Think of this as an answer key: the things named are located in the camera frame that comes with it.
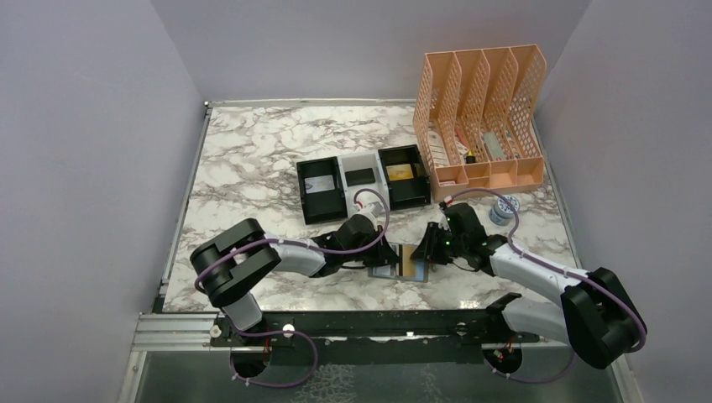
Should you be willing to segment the grey card holder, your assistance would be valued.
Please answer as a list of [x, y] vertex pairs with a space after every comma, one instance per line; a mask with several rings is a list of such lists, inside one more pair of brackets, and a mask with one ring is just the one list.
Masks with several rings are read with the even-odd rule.
[[433, 264], [422, 259], [411, 259], [412, 253], [416, 250], [416, 245], [391, 243], [390, 248], [395, 253], [395, 262], [368, 267], [369, 277], [383, 280], [428, 282]]

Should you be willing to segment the gold card from holder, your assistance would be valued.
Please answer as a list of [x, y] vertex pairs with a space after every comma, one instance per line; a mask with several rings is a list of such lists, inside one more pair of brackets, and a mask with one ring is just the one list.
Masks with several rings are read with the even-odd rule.
[[427, 270], [424, 262], [411, 258], [415, 249], [416, 247], [410, 244], [400, 246], [401, 263], [399, 274], [406, 280], [425, 282], [427, 280]]

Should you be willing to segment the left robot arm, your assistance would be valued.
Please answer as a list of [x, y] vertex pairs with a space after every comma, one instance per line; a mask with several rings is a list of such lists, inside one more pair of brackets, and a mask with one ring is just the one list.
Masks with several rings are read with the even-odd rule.
[[263, 337], [263, 312], [251, 290], [267, 274], [280, 271], [322, 278], [349, 262], [381, 267], [400, 261], [385, 237], [385, 227], [361, 213], [335, 231], [297, 240], [278, 238], [256, 219], [247, 218], [190, 255], [196, 288], [232, 321], [234, 337], [247, 345]]

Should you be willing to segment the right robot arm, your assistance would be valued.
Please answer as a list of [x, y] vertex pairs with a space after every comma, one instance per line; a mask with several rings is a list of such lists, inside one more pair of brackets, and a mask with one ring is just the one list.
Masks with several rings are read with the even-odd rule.
[[411, 259], [469, 268], [513, 281], [544, 297], [507, 297], [489, 306], [486, 334], [504, 342], [519, 332], [567, 344], [589, 366], [605, 369], [644, 344], [647, 328], [614, 272], [593, 272], [555, 264], [525, 251], [502, 234], [488, 234], [474, 209], [443, 206], [441, 222], [430, 222]]

